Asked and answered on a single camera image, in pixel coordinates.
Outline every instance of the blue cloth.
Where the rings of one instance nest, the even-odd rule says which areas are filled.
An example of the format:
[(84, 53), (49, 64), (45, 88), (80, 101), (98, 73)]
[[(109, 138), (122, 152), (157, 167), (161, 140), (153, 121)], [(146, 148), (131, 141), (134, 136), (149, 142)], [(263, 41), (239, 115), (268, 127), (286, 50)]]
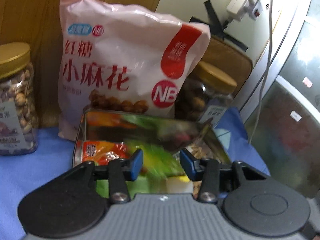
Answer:
[[(216, 134), (230, 159), (243, 160), (269, 174), (248, 136), (237, 109), (221, 118)], [(0, 240), (19, 240), (25, 232), (17, 217), (21, 199), (72, 166), (74, 143), (58, 138), (58, 128), (39, 130), (38, 149), (29, 155), (0, 156)]]

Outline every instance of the plastic jar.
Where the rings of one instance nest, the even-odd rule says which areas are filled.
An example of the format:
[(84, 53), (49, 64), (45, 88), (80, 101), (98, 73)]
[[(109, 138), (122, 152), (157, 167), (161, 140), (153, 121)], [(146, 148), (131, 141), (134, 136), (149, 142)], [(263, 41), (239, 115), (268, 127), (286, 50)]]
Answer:
[(29, 44), (0, 45), (0, 155), (27, 154), (37, 148), (33, 75)]
[(236, 81), (219, 68), (200, 61), (186, 78), (175, 103), (175, 117), (216, 126), (232, 103)]

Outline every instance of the white and pink plastic bag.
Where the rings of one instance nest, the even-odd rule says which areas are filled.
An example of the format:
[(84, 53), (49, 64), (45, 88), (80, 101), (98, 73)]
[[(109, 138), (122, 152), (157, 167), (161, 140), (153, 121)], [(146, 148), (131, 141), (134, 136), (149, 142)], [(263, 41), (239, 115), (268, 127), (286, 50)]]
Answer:
[(207, 25), (138, 5), (60, 0), (60, 22), (59, 135), (71, 140), (89, 107), (166, 116), (210, 41)]

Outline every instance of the yellow jar lid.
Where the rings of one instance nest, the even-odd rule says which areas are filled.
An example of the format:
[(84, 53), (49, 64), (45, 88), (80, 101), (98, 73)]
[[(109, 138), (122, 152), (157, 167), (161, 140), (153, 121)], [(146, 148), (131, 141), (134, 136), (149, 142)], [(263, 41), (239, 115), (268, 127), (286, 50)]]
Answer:
[(30, 61), (30, 45), (12, 42), (0, 45), (0, 79), (22, 70)]
[(237, 87), (237, 82), (227, 73), (204, 61), (200, 61), (192, 73), (220, 93), (231, 94)]

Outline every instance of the glass door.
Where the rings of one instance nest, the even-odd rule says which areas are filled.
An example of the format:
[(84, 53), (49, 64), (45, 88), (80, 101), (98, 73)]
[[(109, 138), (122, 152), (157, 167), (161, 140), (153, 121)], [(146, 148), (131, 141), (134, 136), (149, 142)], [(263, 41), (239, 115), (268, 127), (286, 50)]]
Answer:
[[(271, 176), (313, 197), (320, 189), (320, 0), (311, 0), (307, 15), (299, 17), (304, 22), (289, 56), (282, 46), (292, 39), (291, 27), (272, 63), (278, 64), (278, 73), (274, 71), (276, 78), (264, 92), (252, 145)], [(257, 86), (240, 112), (249, 135), (259, 90)]]

